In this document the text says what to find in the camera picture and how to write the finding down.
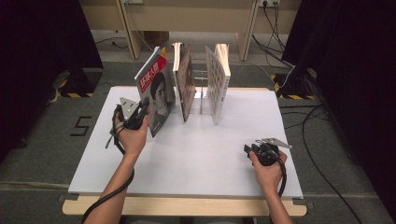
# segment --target electrical outlet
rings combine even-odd
[[[263,7],[263,2],[266,1],[267,2],[267,7],[275,7],[276,4],[279,7],[280,4],[280,0],[260,0],[259,6]]]

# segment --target magazine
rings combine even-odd
[[[227,44],[217,44],[215,52],[206,49],[207,95],[209,98],[213,122],[219,124],[219,115],[224,104],[230,83],[231,71],[228,63]]]
[[[173,46],[175,49],[173,73],[177,87],[177,98],[180,104],[183,120],[187,121],[196,93],[192,71],[190,44],[185,48],[185,51],[183,50],[183,43],[176,42]]]
[[[149,100],[149,129],[154,137],[166,122],[175,104],[172,71],[166,59],[166,49],[156,47],[134,80],[140,100]]]

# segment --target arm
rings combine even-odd
[[[254,152],[249,152],[249,157],[254,165],[256,179],[265,195],[265,200],[270,209],[270,216],[273,222],[288,224],[292,223],[285,206],[277,194],[277,185],[282,177],[279,163],[275,162],[271,166],[262,166]],[[279,158],[285,162],[287,155],[279,150]]]
[[[116,124],[120,122],[119,115],[116,116]],[[124,147],[125,154],[122,157],[119,167],[115,171],[114,175],[108,182],[105,190],[103,191],[100,198],[103,198],[107,194],[113,192],[123,185],[128,178],[131,176],[136,164],[137,158],[139,157],[143,147],[146,144],[147,129],[149,126],[149,119],[145,116],[143,124],[139,130],[134,131],[130,129],[118,129],[119,139]],[[120,221],[122,207],[124,204],[126,190],[100,204],[98,207],[92,210],[88,215],[84,223],[116,223]]]

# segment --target black curtain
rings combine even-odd
[[[324,2],[330,1],[302,1],[283,59],[307,59],[317,71],[324,104],[340,136],[396,221],[396,2],[385,0],[373,7],[367,0],[343,1],[319,50],[304,58]]]
[[[0,161],[29,132],[64,70],[103,68],[78,0],[0,1]]]

